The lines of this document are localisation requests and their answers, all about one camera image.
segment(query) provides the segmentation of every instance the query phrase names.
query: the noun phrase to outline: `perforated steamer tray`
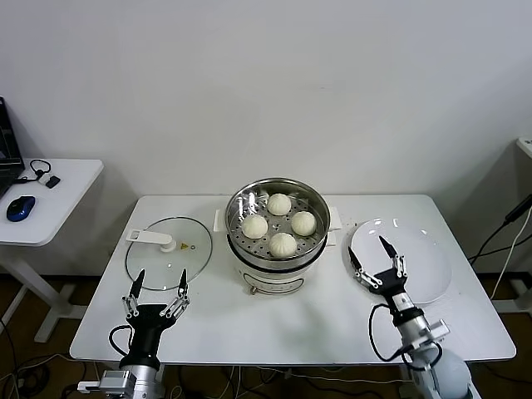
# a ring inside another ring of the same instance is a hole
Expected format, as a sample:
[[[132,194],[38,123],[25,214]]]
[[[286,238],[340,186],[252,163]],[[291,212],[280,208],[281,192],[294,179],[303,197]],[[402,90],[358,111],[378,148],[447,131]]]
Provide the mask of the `perforated steamer tray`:
[[[233,239],[233,242],[249,254],[261,257],[262,259],[278,260],[269,252],[269,240],[277,233],[287,233],[291,234],[296,239],[298,249],[296,250],[296,254],[294,256],[288,257],[286,259],[294,259],[298,256],[302,256],[311,252],[314,247],[322,242],[327,230],[325,230],[324,223],[319,213],[310,205],[308,205],[307,199],[299,199],[293,195],[289,195],[288,197],[292,202],[292,207],[284,216],[275,216],[268,212],[266,205],[268,203],[269,195],[263,195],[258,198],[256,197],[254,202],[247,202],[247,204],[244,204],[244,201],[242,201],[242,210],[235,212],[229,223],[228,231],[230,237]],[[316,217],[317,226],[313,235],[302,237],[296,235],[292,231],[292,217],[300,211],[310,212]],[[249,239],[242,233],[241,224],[250,214],[259,214],[268,222],[268,232],[261,239]]]
[[[288,214],[275,216],[268,212],[268,200],[274,194],[290,198],[292,207]],[[291,219],[302,210],[307,210],[316,218],[316,232],[310,237],[301,237],[292,231]],[[268,232],[261,239],[248,239],[242,234],[241,224],[250,214],[260,214],[268,222]],[[315,257],[325,245],[331,219],[325,200],[315,189],[283,178],[259,180],[243,187],[229,200],[224,218],[230,243],[248,263],[285,273]],[[277,233],[291,234],[296,239],[296,254],[283,259],[272,256],[269,240]]]

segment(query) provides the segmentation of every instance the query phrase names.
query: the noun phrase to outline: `small device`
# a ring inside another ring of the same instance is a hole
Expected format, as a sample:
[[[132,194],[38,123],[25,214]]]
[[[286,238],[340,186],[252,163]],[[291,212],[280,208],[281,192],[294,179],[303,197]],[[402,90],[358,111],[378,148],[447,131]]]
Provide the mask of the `small device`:
[[[32,195],[23,195],[14,199],[7,207],[7,220],[20,222],[28,217],[35,205],[35,197]]]
[[[45,185],[49,189],[53,189],[57,183],[61,181],[57,176],[52,175],[50,172],[44,172],[37,174],[37,181],[42,185]]]

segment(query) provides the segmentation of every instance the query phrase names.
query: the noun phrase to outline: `cable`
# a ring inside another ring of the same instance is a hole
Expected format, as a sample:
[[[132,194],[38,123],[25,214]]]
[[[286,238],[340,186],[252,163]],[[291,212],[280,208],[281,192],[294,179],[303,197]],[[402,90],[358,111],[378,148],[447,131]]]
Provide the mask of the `cable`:
[[[177,395],[177,397],[174,397],[174,391],[175,391],[176,389],[178,389],[178,388],[179,388],[179,390],[180,390],[180,393]],[[180,387],[179,385],[176,385],[176,386],[173,387],[172,390],[170,391],[170,399],[177,399],[178,397],[181,396],[182,393],[183,393],[183,390],[181,389],[181,387]]]
[[[9,330],[7,329],[6,323],[3,322],[2,317],[0,317],[0,323],[3,326],[3,330],[6,332],[7,340],[9,341],[9,346],[11,347],[11,355],[12,355],[13,366],[14,366],[13,373],[11,373],[13,375],[13,388],[11,392],[9,392],[9,395],[7,397],[11,397],[13,391],[17,393],[17,397],[20,397],[19,392],[18,392],[18,362],[17,362],[17,354],[15,353],[15,345],[13,344],[11,334],[9,333]],[[2,397],[5,397],[6,387],[7,387],[7,382],[3,384]]]
[[[131,330],[132,328],[131,328],[131,326],[129,326],[127,324],[122,324],[121,326],[117,326],[117,327],[113,328],[111,330],[111,332],[109,332],[109,343],[111,344],[113,349],[115,349],[122,356],[127,356],[127,353],[125,353],[118,345],[115,344],[115,340],[113,339],[113,336],[115,335],[115,333],[117,331],[126,330],[126,329],[130,329]]]
[[[45,364],[21,370],[18,373],[18,393],[22,397],[34,397],[46,388],[50,381],[50,369]]]
[[[314,389],[317,389],[318,391],[342,393],[343,395],[346,395],[348,397],[361,397],[363,395],[373,395],[375,397],[378,397],[379,399],[384,399],[384,397],[380,393],[375,392],[375,391],[345,392],[345,391],[341,391],[341,390],[336,389],[336,388],[321,388],[321,387],[318,387],[312,381],[310,381],[308,378],[304,378],[304,381],[306,381],[308,385],[310,385]]]
[[[261,369],[259,369],[259,375],[260,375],[260,381],[263,383],[263,385],[269,384],[275,379],[276,376],[278,376],[277,371],[275,371],[275,372],[272,372],[272,376],[270,378],[266,378],[264,380],[263,371]]]
[[[274,372],[280,372],[279,370],[275,370],[273,368],[267,368],[267,367],[258,367],[262,370],[271,370]],[[373,380],[343,380],[340,378],[326,378],[326,377],[312,377],[312,376],[303,376],[300,374],[294,374],[291,373],[291,376],[294,377],[301,377],[301,378],[310,378],[311,380],[324,380],[324,381],[335,381],[335,382],[367,382],[370,384],[391,384],[393,382],[411,382],[411,380],[390,380],[390,381],[373,381]]]
[[[516,245],[514,245],[515,247],[519,247],[521,244],[524,244],[525,242],[527,242],[529,239],[532,239],[532,234],[529,234],[527,235],[525,238],[523,238],[521,241],[519,241]],[[508,245],[507,247],[503,247],[503,248],[499,248],[499,249],[494,249],[493,251],[490,251],[490,252],[486,252],[484,254],[481,254],[478,256],[478,258],[483,258],[485,256],[488,256],[488,255],[492,255],[492,254],[497,254],[499,252],[502,252],[502,251],[506,251],[507,249],[510,249],[512,248],[511,245]],[[470,258],[468,258],[467,260],[472,260],[474,258],[474,256],[471,256]]]
[[[222,393],[220,393],[219,396],[217,396],[217,397],[207,397],[207,399],[222,399],[222,397],[224,397],[225,393],[229,389],[229,386],[232,385],[233,373],[234,373],[234,366],[231,368],[231,375],[228,377],[227,385],[225,386],[225,388],[222,391]]]
[[[247,388],[245,385],[244,385],[244,375],[242,377],[242,380],[241,380],[241,384],[242,384],[242,388],[246,391],[246,392],[251,392],[251,393],[254,393],[255,395],[259,396],[259,397],[263,397],[264,399],[271,399],[268,395],[266,395],[265,393],[262,393],[262,392],[259,392],[259,391],[256,391],[256,389],[258,387],[261,387],[262,385],[264,385],[263,383],[260,384],[260,385],[257,385],[256,387],[253,387],[253,388]]]
[[[35,167],[33,166],[33,164],[35,162],[42,162],[44,165],[48,166],[48,170],[35,169]],[[43,173],[48,173],[49,171],[52,170],[52,165],[50,165],[50,162],[48,162],[47,160],[31,160],[30,161],[30,168],[32,168],[33,173],[35,173],[36,175],[39,175],[37,173],[38,170],[41,170]]]
[[[82,362],[81,364],[83,365],[83,374],[81,375],[79,381],[83,381],[86,375],[86,363]],[[61,392],[61,399],[67,399],[74,392],[77,392],[77,384],[67,385]]]
[[[236,393],[234,394],[234,397],[239,397],[239,389],[240,389],[240,380],[242,378],[242,367],[239,367],[239,383],[236,386]]]
[[[517,380],[515,378],[510,378],[510,377],[506,377],[506,376],[502,376],[500,375],[496,370],[494,370],[493,368],[485,365],[485,364],[482,364],[482,366],[484,366],[485,368],[487,368],[491,374],[493,374],[494,376],[500,378],[501,380],[507,380],[507,381],[510,381],[510,382],[517,382],[517,383],[520,383],[520,384],[532,384],[532,381],[526,381],[526,380]]]
[[[497,292],[497,288],[499,287],[500,280],[502,279],[502,275],[505,273],[506,268],[508,267],[508,263],[510,262],[510,258],[512,257],[512,253],[514,252],[515,243],[517,242],[517,239],[521,236],[521,234],[525,230],[526,225],[529,223],[531,213],[532,213],[532,208],[529,209],[529,213],[526,215],[526,220],[523,223],[523,227],[521,227],[521,230],[519,230],[519,233],[514,238],[514,242],[512,243],[508,256],[506,257],[505,266],[500,271],[499,278],[497,279],[497,284],[495,285],[495,288],[493,288],[493,293],[491,294],[490,299],[493,299],[493,297],[495,296],[495,293]]]
[[[7,340],[9,341],[9,346],[11,347],[11,356],[13,359],[13,366],[15,367],[15,377],[17,377],[17,371],[18,371],[18,363],[17,363],[17,354],[15,353],[15,345],[13,345],[13,340],[11,339],[11,334],[9,333],[9,330],[7,330],[6,323],[3,322],[2,318],[0,318],[0,323],[3,326],[3,330],[6,332]]]
[[[390,307],[386,305],[385,303],[379,303],[378,305],[375,305],[371,313],[369,313],[369,324],[368,324],[369,342],[371,343],[373,351],[375,352],[375,354],[377,355],[379,359],[381,359],[383,362],[391,362],[396,357],[401,356],[402,349],[401,348],[397,349],[395,353],[391,355],[390,357],[383,357],[377,350],[377,345],[375,345],[375,341],[373,340],[373,316],[375,315],[376,310],[379,308],[389,309]]]
[[[438,364],[438,362],[440,361],[441,359],[441,355],[443,354],[443,349],[441,349],[441,345],[438,343],[438,342],[434,342],[434,344],[436,345],[436,347],[438,348],[438,354],[436,355],[436,358],[430,362],[428,364],[428,366],[430,368],[434,368],[434,366],[436,364]],[[402,353],[401,354],[401,359],[402,359],[402,362],[405,363],[405,366],[409,369],[411,369],[412,371],[414,372],[424,372],[426,370],[425,367],[416,367],[416,366],[413,366],[411,363],[407,362],[406,361],[406,358],[405,358],[405,353]]]
[[[47,166],[47,170],[36,169],[35,166],[33,166],[33,164],[35,162],[42,162],[43,164],[45,164]],[[19,179],[15,179],[13,181],[13,183],[15,185],[23,185],[25,183],[29,183],[30,181],[37,181],[37,180],[41,179],[46,173],[48,173],[48,172],[50,172],[52,170],[52,165],[50,165],[50,162],[48,162],[46,160],[31,160],[30,161],[30,168],[33,170],[33,173],[35,173],[37,178],[28,179],[27,176],[23,176],[23,177],[21,177]]]
[[[341,372],[341,371],[343,371],[343,370],[345,369],[345,367],[337,367],[336,370],[328,370],[328,369],[325,368],[325,367],[320,367],[320,369],[324,370],[325,372],[331,372],[331,373],[333,373],[333,372]]]
[[[476,260],[480,256],[482,256],[482,250],[490,242],[491,239],[493,239],[508,224],[514,223],[518,218],[521,217],[522,214],[524,214],[531,207],[532,207],[532,194],[528,195],[515,208],[513,208],[505,216],[505,221],[503,222],[503,224],[490,237],[488,237],[488,239],[482,244],[482,246],[479,249],[479,252],[475,256],[473,256],[471,258],[468,258],[468,260],[471,260],[471,266],[473,266],[473,264],[475,264]],[[490,254],[494,254],[495,252],[499,252],[500,250],[503,250],[503,249],[498,249],[497,251],[490,252]]]
[[[227,381],[229,382],[231,386],[231,397],[235,398],[236,396],[234,395],[234,393],[236,392],[236,390],[234,389],[233,372],[234,372],[234,366],[231,367],[231,375],[229,375],[227,371],[225,370],[225,368],[222,367],[222,373],[225,375],[225,377],[227,378]]]
[[[484,241],[484,243],[480,246],[479,252],[472,258],[472,260],[470,262],[471,266],[473,266],[475,264],[476,260],[480,257],[480,254],[482,254],[482,250],[485,248],[485,246],[507,225],[508,224],[502,224],[501,226],[499,226],[499,228],[496,231],[491,233],[491,236],[488,237],[488,239],[486,241]]]
[[[53,360],[54,358],[56,357],[60,357],[62,358],[63,360],[66,360],[68,362],[76,362],[76,363],[81,363],[83,365],[83,369],[84,369],[84,372],[83,372],[83,378],[85,378],[85,375],[86,375],[86,364],[83,362],[83,361],[80,361],[80,360],[76,360],[76,359],[72,359],[72,358],[69,358],[67,357],[69,356],[68,353],[55,353],[55,354],[52,354],[52,355],[41,355],[41,356],[36,356],[36,357],[32,357],[30,359],[27,359],[26,361],[20,363],[20,366],[18,368],[18,373],[19,375],[23,374],[24,371],[26,370],[30,370],[30,369],[34,369],[34,368],[37,368],[37,367],[40,367],[42,365],[44,365],[45,363],[48,363],[50,362],[51,360]],[[23,366],[24,364],[27,364],[29,362],[34,362],[36,361],[37,359],[44,359],[43,361],[41,362],[37,362],[35,364],[30,364],[28,366]],[[0,382],[9,378],[9,377],[13,377],[13,381],[14,382],[17,382],[17,378],[15,377],[15,374],[14,373],[10,373],[10,374],[7,374],[6,376],[3,376],[0,378]],[[7,388],[7,384],[4,384],[3,386],[3,389],[2,389],[2,398],[9,398],[11,397],[12,395],[12,392],[14,390],[14,387],[12,389],[12,391],[9,393],[9,395],[6,395],[6,388]]]

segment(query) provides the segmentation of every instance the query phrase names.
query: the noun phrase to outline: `white desk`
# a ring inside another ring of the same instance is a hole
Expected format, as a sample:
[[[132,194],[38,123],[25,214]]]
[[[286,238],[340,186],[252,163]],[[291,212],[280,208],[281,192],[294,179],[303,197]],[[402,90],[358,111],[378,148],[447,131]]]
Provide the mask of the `white desk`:
[[[29,169],[29,161],[24,160],[27,169],[22,175],[34,178]],[[69,304],[74,285],[66,284],[60,293],[41,278],[17,251],[7,246],[39,247],[48,244],[74,210],[86,191],[103,169],[100,160],[47,160],[52,165],[52,173],[61,179],[53,189],[37,182],[12,186],[0,199],[0,245],[2,266],[22,284],[21,290],[2,317],[4,323],[14,313],[29,288],[39,298],[48,303],[50,312],[35,336],[36,342],[46,342],[59,318],[82,318],[86,307]],[[11,201],[21,195],[33,195],[37,202],[30,215],[21,222],[10,222],[5,211]]]
[[[144,228],[155,220],[186,215],[212,231],[214,212],[225,196],[146,196],[126,226]],[[408,219],[441,244],[453,268],[446,295],[425,306],[435,322],[443,318],[451,334],[443,342],[465,360],[504,359],[515,346],[484,293],[466,257],[433,201],[425,195],[325,196],[336,206],[343,229],[335,232],[338,245],[326,248],[310,278],[296,293],[281,296],[249,295],[232,264],[238,262],[223,234],[213,233],[213,256],[189,285],[191,305],[160,341],[162,363],[234,365],[333,365],[379,363],[373,353],[367,320],[372,296],[351,278],[347,241],[355,223],[376,217]],[[131,281],[125,270],[128,244],[122,235],[71,345],[73,357],[116,361],[120,355],[107,341],[109,331],[125,323],[121,295]],[[143,290],[140,303],[166,303],[172,292]],[[382,353],[400,346],[400,336],[387,312],[377,313],[375,339]],[[127,332],[116,334],[126,346]]]

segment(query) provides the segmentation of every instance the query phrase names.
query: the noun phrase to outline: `blue mouse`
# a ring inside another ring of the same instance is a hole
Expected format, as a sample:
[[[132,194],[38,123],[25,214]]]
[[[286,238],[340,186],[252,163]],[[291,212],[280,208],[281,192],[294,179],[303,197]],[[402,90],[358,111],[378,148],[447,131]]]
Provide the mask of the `blue mouse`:
[[[14,199],[7,207],[6,216],[12,222],[20,222],[28,217],[35,205],[35,197],[32,195],[23,195]]]

